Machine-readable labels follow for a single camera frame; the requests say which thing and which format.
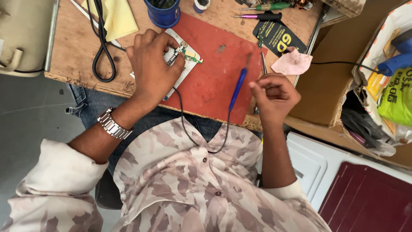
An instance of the pink screwdriver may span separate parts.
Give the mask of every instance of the pink screwdriver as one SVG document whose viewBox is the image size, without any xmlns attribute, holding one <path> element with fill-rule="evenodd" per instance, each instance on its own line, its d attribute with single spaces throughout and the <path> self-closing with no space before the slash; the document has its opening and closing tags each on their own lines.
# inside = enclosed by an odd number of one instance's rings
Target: pink screwdriver
<svg viewBox="0 0 412 232">
<path fill-rule="evenodd" d="M 282 13 L 278 14 L 243 14 L 243 15 L 233 15 L 232 17 L 244 18 L 244 19 L 259 19 L 259 20 L 281 20 Z"/>
</svg>

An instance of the floor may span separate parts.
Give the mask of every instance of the floor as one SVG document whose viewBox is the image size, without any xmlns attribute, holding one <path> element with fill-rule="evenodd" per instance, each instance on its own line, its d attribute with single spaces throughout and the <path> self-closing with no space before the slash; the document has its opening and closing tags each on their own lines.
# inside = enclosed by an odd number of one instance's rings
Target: floor
<svg viewBox="0 0 412 232">
<path fill-rule="evenodd" d="M 0 74 L 0 225 L 10 214 L 7 199 L 15 195 L 17 184 L 38 161 L 42 140 L 69 142 L 84 131 L 79 118 L 64 113 L 69 106 L 74 106 L 74 99 L 63 82 L 44 75 Z M 99 211 L 102 231 L 110 231 L 120 211 Z"/>
</svg>

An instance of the wooden workbench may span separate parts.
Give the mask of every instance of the wooden workbench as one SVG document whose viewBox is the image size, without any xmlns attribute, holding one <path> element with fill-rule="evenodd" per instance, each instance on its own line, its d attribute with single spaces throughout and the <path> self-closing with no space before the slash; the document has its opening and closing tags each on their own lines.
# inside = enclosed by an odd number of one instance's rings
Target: wooden workbench
<svg viewBox="0 0 412 232">
<path fill-rule="evenodd" d="M 139 31 L 117 41 L 127 47 L 133 45 L 134 35 L 144 33 L 151 28 L 157 32 L 161 29 L 156 27 L 149 19 L 147 7 L 143 0 L 130 0 L 130 8 L 136 19 Z M 243 39 L 257 43 L 252 31 L 257 24 L 257 20 L 241 20 L 233 18 L 231 15 L 253 14 L 255 11 L 239 11 L 245 5 L 239 5 L 235 0 L 212 0 L 210 7 L 203 13 L 198 14 L 193 9 L 193 0 L 181 0 L 180 9 L 182 12 L 196 17 L 218 28 L 229 31 Z M 315 24 L 321 11 L 321 2 L 308 10 L 283 9 L 282 21 L 295 33 L 295 35 L 308 45 Z M 70 0 L 60 0 L 57 16 L 56 30 L 54 35 L 54 45 L 51 57 L 50 71 L 44 75 L 48 78 L 95 89 L 98 91 L 130 97 L 135 90 L 134 79 L 131 78 L 131 65 L 125 52 L 108 46 L 108 49 L 116 64 L 117 76 L 109 83 L 98 81 L 91 70 L 91 64 L 100 47 L 99 39 L 94 35 L 90 21 L 70 2 Z M 278 59 L 272 52 L 266 56 L 266 65 L 269 72 L 270 66 Z M 102 54 L 97 66 L 97 70 L 102 78 L 109 78 L 112 74 L 107 57 Z M 289 76 L 293 83 L 296 76 Z M 251 130 L 262 131 L 262 126 L 258 115 L 253 115 L 255 100 L 252 99 L 248 113 L 242 127 Z"/>
</svg>

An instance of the hand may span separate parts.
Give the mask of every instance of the hand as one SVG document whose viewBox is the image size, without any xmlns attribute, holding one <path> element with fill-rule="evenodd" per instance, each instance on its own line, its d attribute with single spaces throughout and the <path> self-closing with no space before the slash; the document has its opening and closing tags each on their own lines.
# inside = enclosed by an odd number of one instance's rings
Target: hand
<svg viewBox="0 0 412 232">
<path fill-rule="evenodd" d="M 300 94 L 280 73 L 265 74 L 256 82 L 250 82 L 249 87 L 256 98 L 264 127 L 282 127 L 286 115 L 300 101 Z"/>
<path fill-rule="evenodd" d="M 176 57 L 172 66 L 166 64 L 163 52 L 169 46 L 178 48 L 178 42 L 166 33 L 158 34 L 148 29 L 143 35 L 134 37 L 134 46 L 126 48 L 134 76 L 136 90 L 131 98 L 153 110 L 175 85 L 185 66 L 183 54 Z"/>
</svg>

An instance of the cuff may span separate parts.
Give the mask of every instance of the cuff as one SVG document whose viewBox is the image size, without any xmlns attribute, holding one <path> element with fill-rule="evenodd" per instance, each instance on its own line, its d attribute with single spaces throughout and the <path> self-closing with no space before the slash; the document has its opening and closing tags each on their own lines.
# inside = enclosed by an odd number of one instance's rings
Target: cuff
<svg viewBox="0 0 412 232">
<path fill-rule="evenodd" d="M 306 194 L 303 192 L 302 187 L 298 180 L 293 182 L 292 184 L 276 189 L 263 189 L 270 193 L 271 195 L 275 196 L 280 200 L 292 199 L 292 198 L 299 198 L 307 201 Z"/>
<path fill-rule="evenodd" d="M 91 191 L 103 176 L 109 162 L 95 161 L 65 143 L 44 139 L 40 158 L 23 184 L 34 191 L 83 194 Z"/>
</svg>

